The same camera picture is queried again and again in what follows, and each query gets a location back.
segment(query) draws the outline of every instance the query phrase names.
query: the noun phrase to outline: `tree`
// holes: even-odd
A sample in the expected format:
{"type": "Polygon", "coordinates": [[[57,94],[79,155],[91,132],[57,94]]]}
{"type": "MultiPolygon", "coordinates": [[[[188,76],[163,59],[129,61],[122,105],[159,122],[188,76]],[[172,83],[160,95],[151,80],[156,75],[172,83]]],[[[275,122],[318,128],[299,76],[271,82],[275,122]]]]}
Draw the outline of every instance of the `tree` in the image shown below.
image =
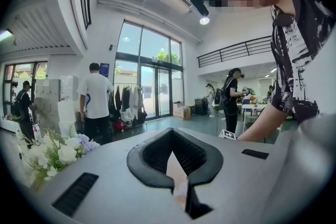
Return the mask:
{"type": "Polygon", "coordinates": [[[36,79],[46,79],[46,67],[39,67],[35,75],[36,79]]]}
{"type": "Polygon", "coordinates": [[[30,79],[30,75],[26,71],[24,71],[19,74],[19,79],[30,79]]]}
{"type": "MultiPolygon", "coordinates": [[[[162,62],[169,62],[169,55],[165,52],[160,52],[158,55],[158,60],[162,62]]],[[[180,65],[180,58],[172,52],[172,64],[174,65],[180,65]]]]}
{"type": "Polygon", "coordinates": [[[118,69],[119,63],[116,62],[115,63],[115,67],[114,67],[114,74],[115,75],[119,75],[121,73],[120,69],[118,69]]]}

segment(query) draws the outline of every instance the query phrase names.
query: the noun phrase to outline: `black railing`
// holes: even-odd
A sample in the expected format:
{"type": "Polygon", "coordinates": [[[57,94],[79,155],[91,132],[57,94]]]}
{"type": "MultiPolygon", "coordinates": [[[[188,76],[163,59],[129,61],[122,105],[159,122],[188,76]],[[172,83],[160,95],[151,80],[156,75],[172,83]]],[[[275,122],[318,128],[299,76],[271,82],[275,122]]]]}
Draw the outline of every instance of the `black railing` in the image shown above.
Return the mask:
{"type": "Polygon", "coordinates": [[[251,39],[198,56],[199,67],[271,51],[271,36],[251,39]]]}

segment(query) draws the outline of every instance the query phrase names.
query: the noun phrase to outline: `glass door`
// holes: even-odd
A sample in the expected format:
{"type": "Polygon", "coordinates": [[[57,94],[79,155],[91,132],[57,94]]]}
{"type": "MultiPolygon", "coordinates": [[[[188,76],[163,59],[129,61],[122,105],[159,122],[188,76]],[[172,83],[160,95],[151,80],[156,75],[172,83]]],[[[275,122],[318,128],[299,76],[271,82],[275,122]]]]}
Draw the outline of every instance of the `glass door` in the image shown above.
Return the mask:
{"type": "Polygon", "coordinates": [[[171,115],[171,71],[155,66],[141,65],[140,76],[143,89],[143,105],[148,114],[146,120],[171,115]]]}
{"type": "Polygon", "coordinates": [[[167,116],[170,115],[170,87],[168,70],[159,68],[158,84],[159,116],[167,116]]]}
{"type": "Polygon", "coordinates": [[[141,85],[143,91],[143,106],[147,113],[146,119],[156,118],[155,68],[141,66],[141,85]]]}

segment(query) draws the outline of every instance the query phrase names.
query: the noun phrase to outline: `woman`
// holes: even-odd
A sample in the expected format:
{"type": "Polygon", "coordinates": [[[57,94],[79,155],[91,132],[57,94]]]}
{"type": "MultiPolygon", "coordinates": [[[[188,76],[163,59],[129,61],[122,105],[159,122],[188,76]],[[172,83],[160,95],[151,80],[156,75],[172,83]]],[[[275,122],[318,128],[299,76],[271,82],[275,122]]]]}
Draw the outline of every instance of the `woman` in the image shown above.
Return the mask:
{"type": "Polygon", "coordinates": [[[222,88],[222,107],[225,113],[226,119],[226,130],[235,133],[238,118],[238,107],[236,103],[236,98],[247,94],[247,91],[237,92],[237,85],[242,72],[239,68],[234,68],[230,70],[228,77],[222,88]]]}
{"type": "Polygon", "coordinates": [[[273,86],[270,85],[267,92],[267,99],[269,99],[272,96],[272,92],[273,92],[273,86]]]}
{"type": "Polygon", "coordinates": [[[210,83],[208,83],[206,87],[208,88],[208,95],[205,98],[208,100],[208,107],[210,110],[209,117],[213,118],[215,116],[215,109],[212,106],[212,100],[214,100],[215,89],[210,83]]]}

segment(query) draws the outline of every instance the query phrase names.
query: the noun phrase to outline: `person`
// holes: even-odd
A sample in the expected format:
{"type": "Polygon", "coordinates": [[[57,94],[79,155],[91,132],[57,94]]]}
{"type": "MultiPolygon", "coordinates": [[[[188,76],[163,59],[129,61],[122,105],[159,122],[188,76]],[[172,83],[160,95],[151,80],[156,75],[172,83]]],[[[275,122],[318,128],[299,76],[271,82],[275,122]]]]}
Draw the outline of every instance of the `person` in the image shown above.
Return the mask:
{"type": "Polygon", "coordinates": [[[214,118],[215,117],[215,109],[212,106],[212,101],[215,98],[215,89],[214,89],[214,87],[210,83],[208,83],[206,85],[206,88],[208,89],[208,95],[205,98],[208,100],[208,108],[210,110],[209,117],[210,118],[214,118]]]}
{"type": "Polygon", "coordinates": [[[268,99],[272,96],[272,92],[273,92],[273,86],[270,85],[270,86],[269,86],[269,89],[268,89],[268,92],[267,92],[267,98],[268,98],[268,99]]]}
{"type": "Polygon", "coordinates": [[[20,108],[23,111],[23,117],[19,122],[21,132],[25,136],[25,140],[27,141],[28,149],[31,148],[32,140],[35,139],[33,125],[29,118],[28,108],[31,111],[36,110],[36,105],[32,104],[28,92],[30,91],[30,83],[29,81],[23,82],[22,90],[20,90],[16,96],[16,99],[20,101],[20,108]]]}
{"type": "Polygon", "coordinates": [[[241,77],[242,71],[239,68],[234,68],[229,71],[222,88],[222,108],[225,113],[226,130],[232,133],[236,132],[238,120],[238,107],[236,99],[247,91],[237,92],[238,79],[241,77]]]}
{"type": "Polygon", "coordinates": [[[305,83],[305,69],[327,42],[335,24],[334,0],[208,0],[212,6],[270,7],[271,49],[277,80],[271,102],[238,140],[260,141],[274,132],[294,107],[298,123],[319,112],[305,83]]]}
{"type": "Polygon", "coordinates": [[[99,74],[97,63],[90,64],[89,69],[90,74],[82,79],[77,90],[80,94],[80,115],[85,122],[84,132],[87,137],[93,139],[98,128],[103,137],[103,144],[107,144],[112,142],[107,93],[113,92],[113,85],[108,78],[99,74]]]}

